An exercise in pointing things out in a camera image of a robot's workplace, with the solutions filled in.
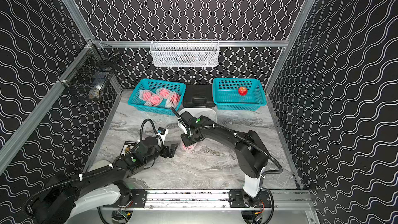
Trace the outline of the red apple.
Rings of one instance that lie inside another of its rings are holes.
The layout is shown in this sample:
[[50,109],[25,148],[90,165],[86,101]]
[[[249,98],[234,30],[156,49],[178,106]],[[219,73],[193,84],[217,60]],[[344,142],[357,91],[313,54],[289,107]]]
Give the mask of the red apple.
[[192,144],[190,146],[186,146],[185,144],[182,145],[183,150],[194,150],[196,147],[196,144]]
[[238,93],[241,96],[245,96],[248,93],[248,89],[247,87],[239,87],[238,88]]

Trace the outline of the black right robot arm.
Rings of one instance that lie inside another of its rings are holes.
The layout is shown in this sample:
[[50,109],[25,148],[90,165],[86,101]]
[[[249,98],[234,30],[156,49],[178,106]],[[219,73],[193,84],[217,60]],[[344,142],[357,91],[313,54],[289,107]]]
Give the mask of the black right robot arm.
[[181,139],[185,145],[191,146],[209,139],[233,150],[239,168],[245,174],[243,192],[250,198],[258,196],[263,182],[262,173],[271,157],[255,131],[235,131],[208,117],[194,117],[188,111],[178,115],[177,119],[184,129]]

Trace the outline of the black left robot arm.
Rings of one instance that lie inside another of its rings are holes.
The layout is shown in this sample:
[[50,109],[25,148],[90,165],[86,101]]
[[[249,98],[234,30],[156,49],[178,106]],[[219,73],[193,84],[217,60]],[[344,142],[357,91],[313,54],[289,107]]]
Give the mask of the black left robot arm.
[[129,204],[131,192],[123,180],[145,170],[147,164],[158,157],[174,157],[178,144],[160,146],[160,139],[159,135],[147,137],[107,166],[55,180],[26,199],[22,207],[24,214],[36,224],[63,224],[78,209],[79,200],[111,184],[117,186],[115,201]]

